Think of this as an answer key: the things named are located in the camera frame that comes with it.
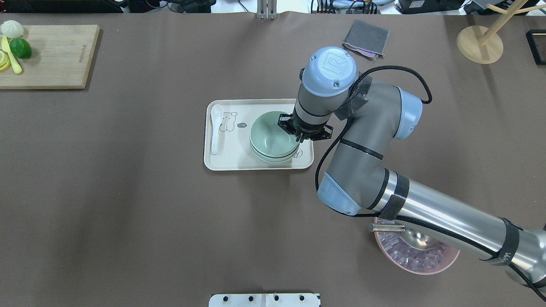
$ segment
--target robot logo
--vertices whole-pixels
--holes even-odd
[[[347,68],[347,63],[347,59],[333,53],[328,53],[322,69],[336,75],[342,75]]]

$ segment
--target wooden stand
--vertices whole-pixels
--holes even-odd
[[[459,51],[469,60],[479,64],[491,64],[502,56],[504,46],[497,32],[515,14],[541,9],[545,5],[532,8],[520,9],[527,0],[516,0],[507,10],[500,9],[488,4],[488,8],[503,14],[490,27],[470,26],[466,27],[457,35],[457,47]]]

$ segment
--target green bowl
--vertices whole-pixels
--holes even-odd
[[[250,128],[250,145],[258,158],[282,162],[292,158],[300,143],[277,125],[282,112],[267,112],[258,117]]]

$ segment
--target brown table surface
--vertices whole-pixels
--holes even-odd
[[[456,48],[495,17],[254,14],[0,15],[28,25],[98,24],[85,90],[0,93],[0,305],[207,306],[215,293],[315,292],[332,306],[539,306],[502,269],[461,254],[441,274],[393,265],[368,219],[316,197],[305,170],[213,172],[205,109],[216,99],[294,98],[310,54],[340,46],[354,19],[391,30],[364,71],[420,72],[434,101],[387,168],[524,227],[546,221],[546,67],[525,33],[499,31],[502,58]],[[424,98],[402,72],[375,77]],[[331,122],[339,132],[342,122]]]

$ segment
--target yellow knife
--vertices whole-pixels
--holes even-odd
[[[11,67],[13,68],[13,72],[16,74],[20,74],[23,72],[23,69],[21,68],[21,65],[19,65],[19,62],[11,52],[11,49],[9,48],[8,38],[5,35],[2,35],[2,50],[8,53],[9,60],[11,61]]]

